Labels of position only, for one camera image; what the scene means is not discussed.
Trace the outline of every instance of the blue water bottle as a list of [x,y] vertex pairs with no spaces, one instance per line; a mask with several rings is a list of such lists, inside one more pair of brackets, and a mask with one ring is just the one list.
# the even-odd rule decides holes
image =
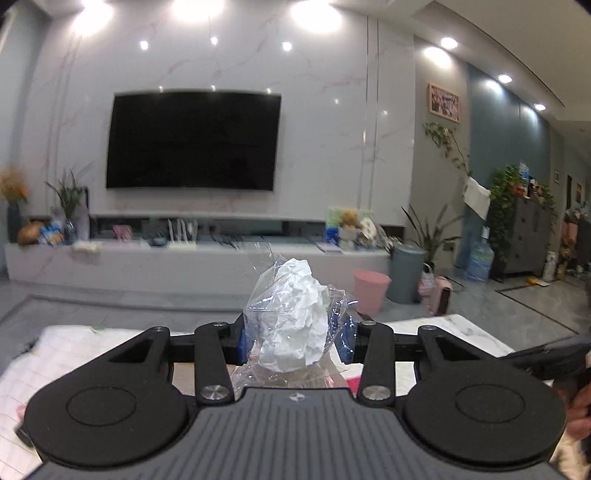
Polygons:
[[468,266],[464,272],[466,280],[483,282],[488,280],[488,274],[491,271],[492,261],[495,258],[495,253],[488,244],[489,228],[482,228],[482,236],[480,242],[472,247]]

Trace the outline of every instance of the yellow object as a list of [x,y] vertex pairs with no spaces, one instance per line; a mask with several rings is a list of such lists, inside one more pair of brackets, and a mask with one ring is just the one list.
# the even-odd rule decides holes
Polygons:
[[528,278],[527,283],[529,283],[530,285],[539,285],[540,287],[547,287],[548,285],[550,285],[548,282],[535,277]]
[[345,209],[341,214],[341,227],[345,228],[346,226],[357,227],[359,223],[359,218],[357,216],[357,212],[353,209]]

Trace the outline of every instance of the pink bag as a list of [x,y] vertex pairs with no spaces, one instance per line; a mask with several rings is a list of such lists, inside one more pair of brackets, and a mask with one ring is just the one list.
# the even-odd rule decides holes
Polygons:
[[133,230],[129,225],[113,225],[115,238],[122,242],[129,242],[133,237]]

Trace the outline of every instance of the gray trash can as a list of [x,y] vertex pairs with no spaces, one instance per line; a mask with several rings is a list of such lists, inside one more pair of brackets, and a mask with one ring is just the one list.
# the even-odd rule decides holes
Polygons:
[[421,280],[425,250],[398,244],[390,260],[389,273],[392,282],[386,296],[394,303],[414,303],[418,296],[418,282]]

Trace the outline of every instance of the vase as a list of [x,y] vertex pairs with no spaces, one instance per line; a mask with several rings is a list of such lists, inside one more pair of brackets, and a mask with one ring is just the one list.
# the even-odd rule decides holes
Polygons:
[[6,220],[8,230],[8,241],[17,243],[18,233],[22,228],[21,209],[17,202],[10,203],[6,209]]
[[77,240],[76,228],[72,220],[66,219],[64,222],[64,244],[71,245]]

